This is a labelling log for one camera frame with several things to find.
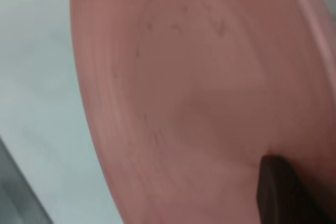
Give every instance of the dark object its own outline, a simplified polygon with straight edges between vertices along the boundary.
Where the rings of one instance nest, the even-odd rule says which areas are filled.
[[[1,138],[0,224],[52,224]]]
[[[262,158],[257,201],[262,224],[335,224],[282,157]]]

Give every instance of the pink plate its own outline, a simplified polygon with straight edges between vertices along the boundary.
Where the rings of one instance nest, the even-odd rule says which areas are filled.
[[[336,35],[322,0],[71,0],[71,21],[125,224],[257,224],[267,153],[333,212]]]

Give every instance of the smudge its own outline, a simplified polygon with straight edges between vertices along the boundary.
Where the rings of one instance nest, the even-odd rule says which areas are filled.
[[[187,13],[187,12],[188,12],[188,7],[183,6],[183,7],[182,7],[182,11],[183,11],[184,13]]]
[[[153,137],[154,137],[154,141],[156,143],[158,143],[159,142],[159,137],[158,137],[158,134],[156,132],[153,133]]]
[[[219,23],[219,26],[217,27],[217,34],[218,36],[222,37],[226,31],[226,24],[224,20],[222,19]]]
[[[148,22],[147,29],[148,29],[148,31],[152,31],[153,30],[153,25],[152,25],[151,22]]]
[[[178,31],[180,34],[182,33],[182,27],[179,24],[173,24],[171,25],[171,28]]]
[[[143,113],[143,120],[145,123],[148,123],[148,117],[147,117],[147,114],[146,113]]]

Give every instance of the pink ceramic surface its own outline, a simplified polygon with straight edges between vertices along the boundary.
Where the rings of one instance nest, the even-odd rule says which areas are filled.
[[[321,0],[71,0],[71,16],[125,224],[259,223],[267,153],[334,207],[336,36]]]

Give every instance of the white surface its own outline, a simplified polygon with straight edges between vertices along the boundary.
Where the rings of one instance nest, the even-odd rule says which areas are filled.
[[[56,224],[120,224],[93,149],[69,0],[0,0],[0,135]]]

